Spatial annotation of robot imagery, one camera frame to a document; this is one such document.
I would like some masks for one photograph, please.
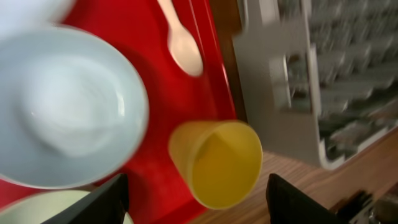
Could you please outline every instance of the yellow plastic cup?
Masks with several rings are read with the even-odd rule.
[[[212,209],[241,202],[262,165],[260,140],[240,121],[184,123],[173,132],[169,153],[193,196]]]

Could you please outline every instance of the white bowl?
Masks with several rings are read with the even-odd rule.
[[[129,61],[75,29],[0,42],[0,177],[42,189],[89,184],[139,147],[148,99]]]
[[[75,0],[1,0],[0,40],[48,23],[63,20]]]
[[[60,190],[35,194],[0,212],[0,223],[7,224],[40,224],[73,205],[89,192],[83,190]],[[123,224],[133,224],[128,213]]]

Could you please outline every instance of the dish rack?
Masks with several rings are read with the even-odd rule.
[[[238,1],[233,38],[263,148],[336,169],[398,126],[398,1]]]

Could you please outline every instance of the table surface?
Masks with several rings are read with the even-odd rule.
[[[236,0],[210,0],[210,4],[238,118],[245,120],[231,41],[231,35],[241,30]],[[266,186],[270,173],[279,174],[325,208],[334,207],[361,189],[379,198],[398,182],[397,161],[398,131],[390,133],[333,172],[265,151],[259,182],[244,202],[229,210],[209,210],[192,223],[269,223]]]

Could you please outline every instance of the black object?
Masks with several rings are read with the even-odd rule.
[[[355,195],[355,197],[352,198],[343,208],[339,209],[336,213],[336,216],[342,220],[352,220],[363,210],[363,208],[371,204],[372,201],[373,196],[362,190]]]
[[[122,224],[128,210],[128,179],[119,174],[42,224]]]
[[[276,174],[269,176],[267,203],[272,224],[348,224]]]

